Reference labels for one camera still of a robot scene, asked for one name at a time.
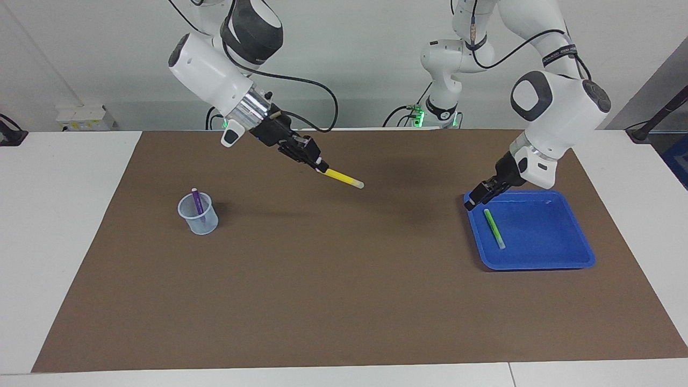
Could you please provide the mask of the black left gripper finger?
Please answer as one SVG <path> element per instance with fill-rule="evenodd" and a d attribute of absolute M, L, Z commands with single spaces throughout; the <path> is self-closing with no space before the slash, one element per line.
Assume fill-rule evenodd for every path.
<path fill-rule="evenodd" d="M 506 187 L 476 187 L 475 205 L 486 205 L 504 191 L 506 191 Z"/>
<path fill-rule="evenodd" d="M 464 202 L 467 210 L 473 210 L 478 205 L 485 205 L 497 194 L 497 179 L 490 178 L 481 181 L 472 191 L 468 193 L 468 199 Z"/>

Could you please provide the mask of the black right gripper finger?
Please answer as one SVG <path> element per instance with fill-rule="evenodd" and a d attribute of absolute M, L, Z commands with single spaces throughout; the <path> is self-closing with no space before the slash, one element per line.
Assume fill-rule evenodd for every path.
<path fill-rule="evenodd" d="M 312 169 L 329 170 L 329 164 L 322 158 L 320 148 L 312 137 L 300 139 L 300 152 L 303 156 L 303 162 Z"/>
<path fill-rule="evenodd" d="M 306 164 L 317 171 L 324 171 L 324 159 L 315 141 L 281 141 L 279 151 L 293 161 Z"/>

